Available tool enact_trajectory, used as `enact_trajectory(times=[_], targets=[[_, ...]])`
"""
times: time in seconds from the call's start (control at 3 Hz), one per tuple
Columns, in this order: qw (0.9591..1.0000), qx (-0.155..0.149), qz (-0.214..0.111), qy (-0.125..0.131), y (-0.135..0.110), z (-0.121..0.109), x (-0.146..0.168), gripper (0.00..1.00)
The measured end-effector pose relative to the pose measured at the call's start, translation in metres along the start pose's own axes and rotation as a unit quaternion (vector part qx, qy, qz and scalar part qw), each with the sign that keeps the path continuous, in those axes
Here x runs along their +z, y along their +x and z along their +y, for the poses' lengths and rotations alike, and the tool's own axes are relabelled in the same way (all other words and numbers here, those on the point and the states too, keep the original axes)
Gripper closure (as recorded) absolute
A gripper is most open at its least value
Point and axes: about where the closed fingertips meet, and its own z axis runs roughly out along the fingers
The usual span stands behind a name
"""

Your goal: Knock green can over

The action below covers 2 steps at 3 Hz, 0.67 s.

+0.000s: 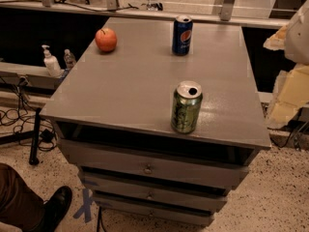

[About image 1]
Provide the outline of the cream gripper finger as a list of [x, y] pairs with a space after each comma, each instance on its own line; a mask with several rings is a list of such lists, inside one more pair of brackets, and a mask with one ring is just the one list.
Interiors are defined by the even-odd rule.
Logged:
[[263, 47], [269, 50], [284, 50], [288, 26], [282, 26], [275, 34], [267, 38]]
[[309, 66], [296, 64], [281, 71], [275, 79], [272, 100], [267, 109], [268, 125], [287, 125], [309, 102]]

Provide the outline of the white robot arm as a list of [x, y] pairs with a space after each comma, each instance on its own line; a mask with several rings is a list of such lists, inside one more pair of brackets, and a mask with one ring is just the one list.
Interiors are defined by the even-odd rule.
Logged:
[[291, 71], [279, 72], [267, 109], [267, 126], [280, 129], [309, 102], [309, 0], [264, 42], [264, 48], [283, 50], [285, 58], [295, 63]]

